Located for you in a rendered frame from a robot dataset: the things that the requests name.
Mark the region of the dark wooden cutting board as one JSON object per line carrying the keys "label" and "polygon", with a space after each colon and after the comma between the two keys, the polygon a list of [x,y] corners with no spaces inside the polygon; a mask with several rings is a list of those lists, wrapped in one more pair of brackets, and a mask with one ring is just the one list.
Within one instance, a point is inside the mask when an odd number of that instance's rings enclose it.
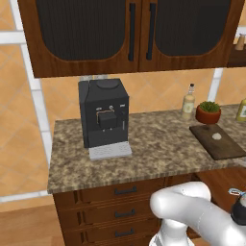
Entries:
{"label": "dark wooden cutting board", "polygon": [[[217,124],[190,126],[189,130],[214,160],[246,157],[246,152]],[[212,135],[216,133],[222,138],[213,139]]]}

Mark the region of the black coffee machine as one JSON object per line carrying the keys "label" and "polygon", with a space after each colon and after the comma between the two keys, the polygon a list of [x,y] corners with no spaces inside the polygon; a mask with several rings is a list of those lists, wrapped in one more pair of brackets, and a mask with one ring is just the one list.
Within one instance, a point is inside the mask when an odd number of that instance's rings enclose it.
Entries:
{"label": "black coffee machine", "polygon": [[90,159],[130,156],[129,95],[121,80],[80,81],[78,88],[84,146]]}

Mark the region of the pale bottle with black cap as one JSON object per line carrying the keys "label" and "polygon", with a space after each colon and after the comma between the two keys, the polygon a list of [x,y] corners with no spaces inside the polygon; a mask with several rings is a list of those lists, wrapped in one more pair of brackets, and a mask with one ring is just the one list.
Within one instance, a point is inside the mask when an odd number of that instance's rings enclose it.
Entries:
{"label": "pale bottle with black cap", "polygon": [[183,119],[189,119],[194,109],[195,97],[193,95],[194,84],[190,84],[188,88],[188,93],[184,97],[182,106],[182,117]]}

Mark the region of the wooden drawer front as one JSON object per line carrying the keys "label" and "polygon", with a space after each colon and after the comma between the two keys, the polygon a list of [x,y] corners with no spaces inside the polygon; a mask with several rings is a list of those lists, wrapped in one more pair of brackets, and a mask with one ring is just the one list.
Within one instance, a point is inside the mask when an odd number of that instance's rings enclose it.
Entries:
{"label": "wooden drawer front", "polygon": [[119,233],[129,231],[131,228],[135,230],[134,234],[150,233],[153,232],[159,226],[159,220],[156,218],[142,219],[138,221],[132,221],[128,223],[121,223],[116,225],[110,225],[107,227],[97,227],[86,230],[86,241],[89,243],[98,242],[103,240],[110,240],[115,238],[122,238],[124,236],[115,237],[115,231]]}
{"label": "wooden drawer front", "polygon": [[[115,218],[114,213],[128,212],[131,209],[135,209],[135,215]],[[123,218],[137,217],[140,215],[152,214],[149,200],[144,198],[141,200],[125,201],[122,203],[104,205],[100,207],[92,207],[91,209],[82,209],[81,215],[83,221],[88,224],[104,223],[110,221],[116,221]]]}
{"label": "wooden drawer front", "polygon": [[[137,181],[131,183],[124,184],[112,184],[101,187],[94,187],[88,189],[79,190],[79,196],[82,202],[90,203],[90,202],[99,202],[99,201],[107,201],[110,199],[116,199],[119,197],[128,197],[128,196],[136,196],[138,194],[144,194],[148,192],[154,192],[161,188],[164,184],[164,178],[157,178],[151,180]],[[124,190],[132,188],[136,186],[137,192],[115,195],[114,189]]]}

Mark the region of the green plant in red pot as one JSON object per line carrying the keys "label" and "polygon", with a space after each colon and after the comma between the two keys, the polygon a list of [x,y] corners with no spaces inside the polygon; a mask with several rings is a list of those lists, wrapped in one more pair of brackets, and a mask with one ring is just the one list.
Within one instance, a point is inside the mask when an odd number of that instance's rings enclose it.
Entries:
{"label": "green plant in red pot", "polygon": [[202,102],[196,109],[195,118],[203,124],[215,124],[221,115],[221,108],[211,101]]}

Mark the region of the wooden cupboard door, dark panel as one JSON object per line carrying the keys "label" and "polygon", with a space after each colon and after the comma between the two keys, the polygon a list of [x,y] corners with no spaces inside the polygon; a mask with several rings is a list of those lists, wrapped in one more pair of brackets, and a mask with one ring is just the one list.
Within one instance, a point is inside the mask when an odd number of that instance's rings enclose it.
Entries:
{"label": "wooden cupboard door, dark panel", "polygon": [[[152,59],[146,59],[150,3],[156,3]],[[227,65],[245,0],[143,0],[139,69]]]}
{"label": "wooden cupboard door, dark panel", "polygon": [[[138,71],[142,0],[17,0],[34,76]],[[135,52],[129,61],[130,3]]]}

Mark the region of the wooden cabinet door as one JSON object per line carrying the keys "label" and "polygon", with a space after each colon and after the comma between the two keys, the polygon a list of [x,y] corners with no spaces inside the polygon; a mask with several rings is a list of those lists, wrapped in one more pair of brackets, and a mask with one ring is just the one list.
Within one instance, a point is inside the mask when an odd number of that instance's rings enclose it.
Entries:
{"label": "wooden cabinet door", "polygon": [[236,201],[236,196],[231,195],[228,190],[237,188],[246,191],[245,167],[203,171],[197,173],[196,176],[209,187],[212,202],[226,212],[231,211],[232,205]]}

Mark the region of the yellow-green bottle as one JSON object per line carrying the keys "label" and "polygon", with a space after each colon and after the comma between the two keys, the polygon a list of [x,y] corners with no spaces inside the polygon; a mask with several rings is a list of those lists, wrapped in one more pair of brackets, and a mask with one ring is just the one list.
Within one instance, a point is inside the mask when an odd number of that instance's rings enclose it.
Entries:
{"label": "yellow-green bottle", "polygon": [[240,103],[237,115],[236,115],[237,121],[246,121],[246,98],[243,99]]}

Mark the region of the tan shaker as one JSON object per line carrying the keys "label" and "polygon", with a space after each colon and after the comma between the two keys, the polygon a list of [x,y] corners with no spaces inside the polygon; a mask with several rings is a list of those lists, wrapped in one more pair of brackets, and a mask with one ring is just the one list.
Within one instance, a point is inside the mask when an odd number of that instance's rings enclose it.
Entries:
{"label": "tan shaker", "polygon": [[239,39],[237,41],[237,44],[235,45],[235,50],[242,51],[244,49],[244,41],[245,41],[246,35],[240,34]]}

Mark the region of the dark wooden wall shelf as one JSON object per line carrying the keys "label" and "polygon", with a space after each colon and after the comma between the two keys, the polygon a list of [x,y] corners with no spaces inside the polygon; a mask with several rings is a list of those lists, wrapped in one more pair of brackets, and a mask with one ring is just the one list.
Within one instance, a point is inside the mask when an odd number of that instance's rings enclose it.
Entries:
{"label": "dark wooden wall shelf", "polygon": [[233,48],[229,56],[227,66],[228,67],[246,67],[246,49],[235,50]]}

